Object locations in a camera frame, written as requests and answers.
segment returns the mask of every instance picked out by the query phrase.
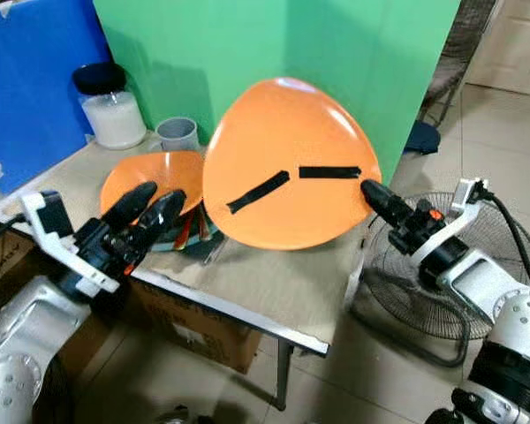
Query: black jar lid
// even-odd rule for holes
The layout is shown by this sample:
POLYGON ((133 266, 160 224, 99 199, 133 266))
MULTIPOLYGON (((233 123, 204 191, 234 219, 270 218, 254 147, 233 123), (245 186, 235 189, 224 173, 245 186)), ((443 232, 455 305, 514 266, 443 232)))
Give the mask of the black jar lid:
POLYGON ((124 89, 125 71, 112 62, 85 64, 72 73, 72 80, 84 95, 107 95, 124 89))

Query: glass jar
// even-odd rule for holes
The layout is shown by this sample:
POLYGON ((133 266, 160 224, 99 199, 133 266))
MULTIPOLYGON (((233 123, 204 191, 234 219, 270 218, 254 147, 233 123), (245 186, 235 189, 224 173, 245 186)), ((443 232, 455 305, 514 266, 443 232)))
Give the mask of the glass jar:
POLYGON ((98 144, 125 149, 143 140, 147 128, 135 96, 125 91, 125 71, 120 65, 88 64, 77 69, 72 79, 98 144))

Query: gray cup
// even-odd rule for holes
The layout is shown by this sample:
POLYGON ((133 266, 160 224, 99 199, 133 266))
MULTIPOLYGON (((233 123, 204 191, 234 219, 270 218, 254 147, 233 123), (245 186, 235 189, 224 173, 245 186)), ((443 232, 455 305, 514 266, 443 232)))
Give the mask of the gray cup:
POLYGON ((149 150, 195 150, 198 143, 198 126, 189 117, 170 117, 160 122, 155 129, 157 140, 149 146, 149 150))

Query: metal table leg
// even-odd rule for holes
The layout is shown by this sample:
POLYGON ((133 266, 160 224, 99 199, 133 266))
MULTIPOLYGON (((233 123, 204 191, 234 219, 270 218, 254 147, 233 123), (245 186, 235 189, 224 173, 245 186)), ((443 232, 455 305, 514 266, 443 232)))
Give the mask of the metal table leg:
POLYGON ((291 355, 294 348, 286 341, 277 339, 278 354, 276 359, 276 397, 273 406, 279 411, 286 409, 286 388, 289 382, 291 355))

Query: white powder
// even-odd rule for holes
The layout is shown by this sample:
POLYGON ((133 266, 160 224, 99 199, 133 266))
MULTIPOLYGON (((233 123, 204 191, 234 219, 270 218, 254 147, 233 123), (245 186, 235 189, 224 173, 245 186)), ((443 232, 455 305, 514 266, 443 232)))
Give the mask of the white powder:
POLYGON ((96 95, 82 103, 82 109, 101 146, 113 149, 139 144, 147 128, 132 93, 96 95))

